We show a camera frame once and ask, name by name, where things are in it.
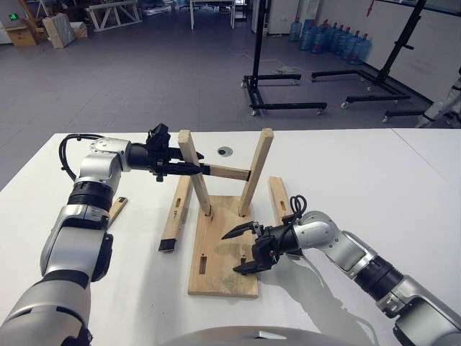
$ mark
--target rectangular hole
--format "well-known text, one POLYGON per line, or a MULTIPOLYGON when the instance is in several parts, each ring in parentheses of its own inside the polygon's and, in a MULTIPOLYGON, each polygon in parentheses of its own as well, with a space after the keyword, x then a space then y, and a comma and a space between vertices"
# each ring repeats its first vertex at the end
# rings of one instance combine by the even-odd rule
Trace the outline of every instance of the rectangular hole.
POLYGON ((200 266, 199 266, 199 274, 205 274, 207 269, 207 257, 201 256, 200 257, 200 266))

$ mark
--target black cable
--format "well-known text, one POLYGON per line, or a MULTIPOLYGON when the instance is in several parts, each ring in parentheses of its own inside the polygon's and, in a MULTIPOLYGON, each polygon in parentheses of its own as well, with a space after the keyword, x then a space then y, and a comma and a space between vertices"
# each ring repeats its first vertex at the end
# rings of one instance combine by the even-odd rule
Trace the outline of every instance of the black cable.
POLYGON ((308 208, 308 201, 302 195, 291 196, 290 207, 291 211, 293 212, 294 218, 287 225, 287 228, 283 231, 281 237, 279 238, 279 241, 277 242, 277 255, 280 252, 280 245, 282 245, 282 241, 287 235, 288 231, 292 228, 297 219, 303 217, 304 212, 308 208))
POLYGON ((95 141, 96 139, 102 138, 101 135, 94 135, 92 133, 72 133, 71 135, 67 135, 59 144, 59 160, 63 165, 61 169, 66 171, 67 175, 72 179, 75 180, 76 175, 72 172, 72 169, 68 165, 67 162, 67 155, 66 155, 66 148, 67 148, 67 141, 69 139, 76 139, 77 141, 81 141, 82 139, 89 139, 91 141, 95 141))

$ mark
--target wire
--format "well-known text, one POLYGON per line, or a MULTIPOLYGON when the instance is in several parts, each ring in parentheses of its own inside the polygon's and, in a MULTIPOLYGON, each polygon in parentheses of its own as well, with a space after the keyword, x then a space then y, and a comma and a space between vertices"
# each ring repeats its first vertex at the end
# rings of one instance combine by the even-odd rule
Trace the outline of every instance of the wire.
POLYGON ((75 173, 72 172, 72 169, 68 165, 67 162, 67 154, 66 154, 66 148, 67 148, 67 142, 69 139, 76 139, 77 141, 81 141, 82 139, 89 139, 92 141, 95 141, 98 138, 102 138, 103 136, 101 135, 94 135, 92 133, 72 133, 71 135, 67 135, 59 144, 59 160, 61 161, 61 164, 63 165, 61 167, 61 170, 66 171, 67 175, 72 179, 76 179, 75 173))
MULTIPOLYGON (((247 59, 253 61, 254 59, 248 55, 247 53, 237 53, 237 52, 234 52, 233 50, 231 50, 230 48, 228 49, 229 52, 231 52, 233 55, 235 56, 244 56, 246 57, 247 59)), ((250 50, 248 49, 244 49, 242 50, 242 52, 250 52, 250 50)), ((262 63, 279 63, 280 65, 282 65, 282 67, 280 68, 280 70, 284 69, 288 69, 288 68, 291 68, 293 70, 300 70, 300 71, 304 71, 308 74, 312 73, 313 71, 308 71, 308 70, 305 70, 304 68, 301 68, 301 67, 296 67, 296 66, 287 66, 286 64, 284 64, 283 62, 281 62, 279 59, 261 59, 260 62, 262 63)))
POLYGON ((303 217, 304 212, 308 208, 308 201, 302 195, 291 196, 290 207, 293 212, 294 218, 287 225, 287 228, 283 231, 281 237, 279 238, 279 241, 277 242, 277 254, 280 253, 280 245, 282 245, 282 241, 287 235, 288 231, 292 228, 297 219, 303 217))

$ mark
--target white wall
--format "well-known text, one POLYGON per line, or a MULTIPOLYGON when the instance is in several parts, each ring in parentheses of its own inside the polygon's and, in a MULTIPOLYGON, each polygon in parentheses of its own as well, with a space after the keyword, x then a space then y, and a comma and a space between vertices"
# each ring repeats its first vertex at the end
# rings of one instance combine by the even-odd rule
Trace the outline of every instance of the white wall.
MULTIPOLYGON (((381 69, 400 36, 412 7, 376 1, 366 17, 370 0, 323 0, 318 22, 329 19, 353 30, 367 32, 372 50, 367 59, 381 69)), ((390 75, 431 100, 444 97, 459 77, 461 66, 461 17, 423 10, 421 20, 403 48, 390 75)))

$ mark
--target wheeled stand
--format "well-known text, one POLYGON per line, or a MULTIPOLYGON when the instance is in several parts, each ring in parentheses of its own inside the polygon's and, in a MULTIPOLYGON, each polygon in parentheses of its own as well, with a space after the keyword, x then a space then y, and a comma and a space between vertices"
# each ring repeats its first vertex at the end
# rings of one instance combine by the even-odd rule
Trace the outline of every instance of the wheeled stand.
POLYGON ((377 76, 373 76, 369 72, 364 70, 343 70, 343 71, 324 71, 324 72, 314 72, 312 73, 312 81, 315 81, 317 77, 322 76, 341 76, 348 74, 357 74, 361 77, 362 81, 369 81, 370 85, 367 87, 369 92, 372 91, 373 86, 377 86, 390 95, 364 95, 364 96, 348 96, 346 100, 341 104, 341 109, 346 109, 351 103, 354 102, 371 102, 371 101, 398 101, 400 99, 409 99, 411 96, 402 92, 401 90, 395 88, 394 86, 389 85, 386 82, 386 78, 389 76, 390 68, 394 64, 395 59, 397 58, 400 50, 402 48, 407 48, 413 50, 414 47, 408 45, 408 40, 410 39, 411 34, 415 30, 418 21, 421 16, 420 13, 426 4, 426 0, 418 0, 418 3, 415 5, 413 12, 411 13, 410 18, 406 23, 406 26, 403 28, 400 37, 397 42, 395 42, 394 49, 389 55, 389 58, 386 61, 384 67, 379 71, 377 76))
POLYGON ((254 50, 253 74, 243 76, 241 87, 246 88, 251 100, 251 115, 259 115, 259 110, 304 110, 316 108, 317 114, 321 114, 326 109, 326 102, 309 102, 309 103, 264 103, 261 93, 258 89, 259 81, 291 79, 292 85, 297 85, 301 79, 300 74, 283 74, 283 75, 258 75, 259 59, 261 58, 262 34, 264 28, 264 18, 266 16, 266 0, 259 0, 258 27, 256 30, 256 47, 254 50))

